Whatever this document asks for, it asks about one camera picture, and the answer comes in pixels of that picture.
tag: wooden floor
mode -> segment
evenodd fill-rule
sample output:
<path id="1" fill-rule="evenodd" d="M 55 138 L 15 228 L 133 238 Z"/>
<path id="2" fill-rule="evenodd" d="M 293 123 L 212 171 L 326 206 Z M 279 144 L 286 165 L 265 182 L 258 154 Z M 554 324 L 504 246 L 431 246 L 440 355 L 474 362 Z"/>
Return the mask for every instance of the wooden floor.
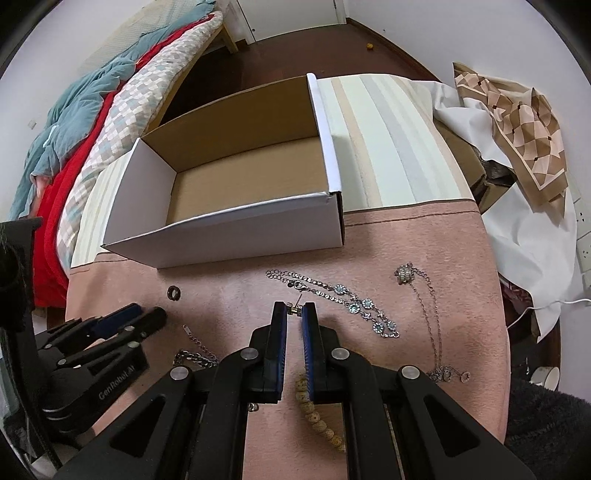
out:
<path id="1" fill-rule="evenodd" d="M 374 45 L 373 50 L 367 44 Z M 331 25 L 279 35 L 239 53 L 220 48 L 200 58 L 178 90 L 164 121 L 226 95 L 286 78 L 390 73 L 436 80 L 403 51 L 355 25 Z"/>

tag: red blanket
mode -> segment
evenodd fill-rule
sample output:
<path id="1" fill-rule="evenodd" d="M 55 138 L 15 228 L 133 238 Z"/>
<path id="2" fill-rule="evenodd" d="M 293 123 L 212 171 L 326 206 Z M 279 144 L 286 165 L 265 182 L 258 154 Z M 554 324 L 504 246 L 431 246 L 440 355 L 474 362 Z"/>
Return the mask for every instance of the red blanket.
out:
<path id="1" fill-rule="evenodd" d="M 191 28 L 213 18 L 209 14 L 192 24 L 189 24 L 173 34 L 166 40 L 156 44 L 145 53 L 135 65 L 135 71 L 144 67 L 162 48 L 179 38 Z M 116 91 L 108 93 L 103 106 L 96 118 L 95 126 L 90 134 L 74 152 L 64 169 L 56 175 L 53 183 L 43 193 L 37 216 L 43 218 L 43 224 L 35 232 L 33 246 L 33 292 L 37 307 L 66 307 L 66 293 L 68 277 L 60 265 L 56 251 L 57 230 L 60 225 L 61 213 L 76 177 L 84 166 L 86 159 L 98 138 L 109 109 L 113 104 L 115 95 L 121 90 L 124 82 L 119 84 Z"/>

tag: white door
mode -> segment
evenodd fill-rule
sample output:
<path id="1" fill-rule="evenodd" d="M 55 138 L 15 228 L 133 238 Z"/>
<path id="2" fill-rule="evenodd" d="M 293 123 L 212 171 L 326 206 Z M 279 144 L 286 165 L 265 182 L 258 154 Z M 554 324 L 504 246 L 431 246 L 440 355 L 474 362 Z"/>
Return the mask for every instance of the white door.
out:
<path id="1" fill-rule="evenodd" d="M 336 0 L 238 0 L 255 40 L 339 23 Z"/>

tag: teal blanket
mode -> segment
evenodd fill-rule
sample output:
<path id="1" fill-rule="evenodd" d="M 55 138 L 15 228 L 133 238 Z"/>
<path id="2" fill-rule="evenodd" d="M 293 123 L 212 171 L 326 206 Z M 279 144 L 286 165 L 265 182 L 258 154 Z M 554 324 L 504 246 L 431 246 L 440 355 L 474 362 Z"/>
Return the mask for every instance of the teal blanket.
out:
<path id="1" fill-rule="evenodd" d="M 25 170 L 9 213 L 9 220 L 27 216 L 35 196 L 33 176 L 53 179 L 76 147 L 89 135 L 104 97 L 135 73 L 135 63 L 170 34 L 213 11 L 215 0 L 202 0 L 190 12 L 167 27 L 143 35 L 137 43 L 109 63 L 72 83 L 47 114 L 43 130 L 27 152 Z"/>

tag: baseboard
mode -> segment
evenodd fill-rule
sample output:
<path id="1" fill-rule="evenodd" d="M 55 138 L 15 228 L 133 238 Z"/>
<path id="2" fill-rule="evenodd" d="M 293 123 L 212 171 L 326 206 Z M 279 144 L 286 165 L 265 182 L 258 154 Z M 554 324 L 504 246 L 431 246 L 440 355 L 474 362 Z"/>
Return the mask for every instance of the baseboard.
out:
<path id="1" fill-rule="evenodd" d="M 420 63 L 414 57 L 411 57 L 403 49 L 401 49 L 396 44 L 394 44 L 391 41 L 389 41 L 383 35 L 380 35 L 375 30 L 372 30 L 371 28 L 363 25 L 362 23 L 358 22 L 357 20 L 353 20 L 350 17 L 347 17 L 347 23 L 349 25 L 353 25 L 355 27 L 358 27 L 361 30 L 364 30 L 369 35 L 375 37 L 382 45 L 384 45 L 389 50 L 393 51 L 397 55 L 397 57 L 399 57 L 402 61 L 404 61 L 412 69 L 414 69 L 415 71 L 421 72 L 421 74 L 425 77 L 425 79 L 427 79 L 427 80 L 433 80 L 434 82 L 441 82 L 441 80 L 439 80 L 437 77 L 435 77 L 435 75 L 432 74 L 432 72 L 430 72 L 429 69 L 426 68 L 422 63 Z"/>

